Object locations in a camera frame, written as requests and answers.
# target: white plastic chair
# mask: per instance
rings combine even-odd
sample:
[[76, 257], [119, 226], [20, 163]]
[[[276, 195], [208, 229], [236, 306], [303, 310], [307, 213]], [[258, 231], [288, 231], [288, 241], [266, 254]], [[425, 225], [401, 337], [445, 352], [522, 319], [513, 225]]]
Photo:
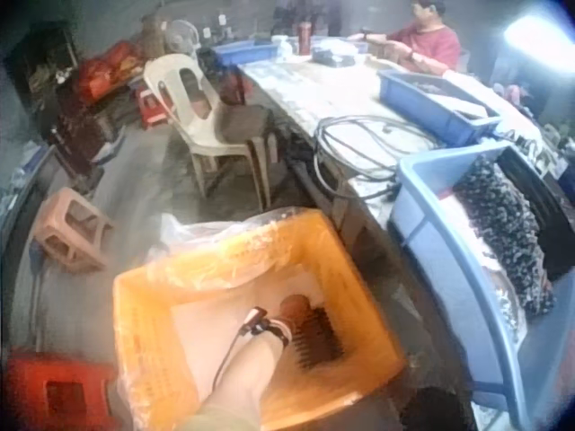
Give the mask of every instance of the white plastic chair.
[[[188, 98], [181, 79], [181, 71], [185, 69], [190, 70], [196, 76], [199, 89], [205, 94], [211, 105], [211, 111], [205, 119], [197, 115], [190, 105], [190, 99]], [[255, 183], [256, 193], [258, 194], [260, 209], [263, 210], [265, 207], [268, 207], [271, 203], [271, 198], [264, 136], [253, 136], [250, 138], [257, 158], [255, 161], [252, 158], [252, 152], [247, 142], [228, 144], [223, 140], [217, 130], [219, 127], [217, 121], [226, 106], [206, 76], [204, 76], [197, 60], [184, 54], [169, 54], [160, 57], [146, 64], [144, 80], [148, 88], [152, 90], [156, 99], [162, 103], [172, 118], [173, 124], [180, 132], [186, 144], [188, 144], [194, 171], [196, 172], [199, 191], [202, 196], [206, 196], [206, 185], [200, 156], [213, 158], [226, 155], [242, 155], [248, 159], [250, 167], [252, 168], [253, 182]], [[172, 99], [175, 111], [170, 110], [166, 106], [161, 89], [165, 90]], [[271, 157], [274, 159], [277, 157], [275, 153], [277, 152], [276, 137], [273, 133], [270, 133], [268, 139], [270, 151], [272, 152]], [[258, 173], [261, 175], [263, 193], [261, 193]]]

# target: hair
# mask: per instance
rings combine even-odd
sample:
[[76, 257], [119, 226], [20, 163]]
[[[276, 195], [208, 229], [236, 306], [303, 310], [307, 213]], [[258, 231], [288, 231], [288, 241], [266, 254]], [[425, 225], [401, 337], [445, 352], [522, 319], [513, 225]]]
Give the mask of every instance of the hair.
[[446, 12], [446, 4], [443, 0], [417, 0], [417, 3], [421, 5], [421, 7], [431, 7], [435, 6], [435, 10], [438, 11], [439, 16], [443, 16]]

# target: bright light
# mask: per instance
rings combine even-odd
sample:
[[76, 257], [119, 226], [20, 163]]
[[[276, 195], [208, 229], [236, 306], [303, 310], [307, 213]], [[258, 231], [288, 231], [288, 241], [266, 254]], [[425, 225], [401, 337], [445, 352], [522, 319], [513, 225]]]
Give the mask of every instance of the bright light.
[[575, 44], [556, 25], [526, 16], [505, 31], [507, 42], [529, 56], [562, 72], [575, 73]]

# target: pink plastic stool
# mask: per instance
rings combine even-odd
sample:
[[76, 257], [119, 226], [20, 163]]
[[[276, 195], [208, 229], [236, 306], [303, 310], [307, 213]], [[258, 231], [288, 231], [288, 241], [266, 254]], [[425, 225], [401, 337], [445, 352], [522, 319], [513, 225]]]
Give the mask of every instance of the pink plastic stool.
[[34, 238], [68, 270], [103, 269], [102, 239], [113, 222], [72, 189], [63, 188], [42, 204]]

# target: gray floor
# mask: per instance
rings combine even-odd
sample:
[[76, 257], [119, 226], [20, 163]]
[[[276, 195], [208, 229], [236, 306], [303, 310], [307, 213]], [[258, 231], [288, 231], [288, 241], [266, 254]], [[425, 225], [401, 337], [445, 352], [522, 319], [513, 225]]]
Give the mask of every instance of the gray floor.
[[[190, 172], [188, 148], [168, 126], [147, 132], [129, 128], [119, 155], [105, 169], [93, 202], [116, 222], [108, 246], [110, 264], [89, 276], [70, 275], [57, 265], [49, 265], [38, 313], [42, 329], [39, 345], [41, 351], [115, 364], [113, 278], [144, 261], [149, 248], [157, 243], [159, 215], [168, 212], [182, 223], [192, 224], [241, 221], [259, 214], [259, 209], [247, 163], [240, 161], [228, 163], [211, 196], [202, 199]], [[271, 170], [271, 184], [274, 208], [311, 206], [283, 163]], [[63, 185], [66, 177], [59, 175], [52, 189], [56, 191]], [[12, 344], [19, 347], [31, 346], [29, 265], [24, 253], [10, 327]], [[402, 389], [445, 385], [429, 337], [391, 266], [385, 259], [376, 259], [360, 265], [360, 269], [408, 354], [410, 366], [402, 377]], [[308, 429], [400, 429], [389, 395], [383, 389]], [[121, 418], [124, 429], [132, 429], [128, 410], [114, 388], [109, 398], [113, 414]]]

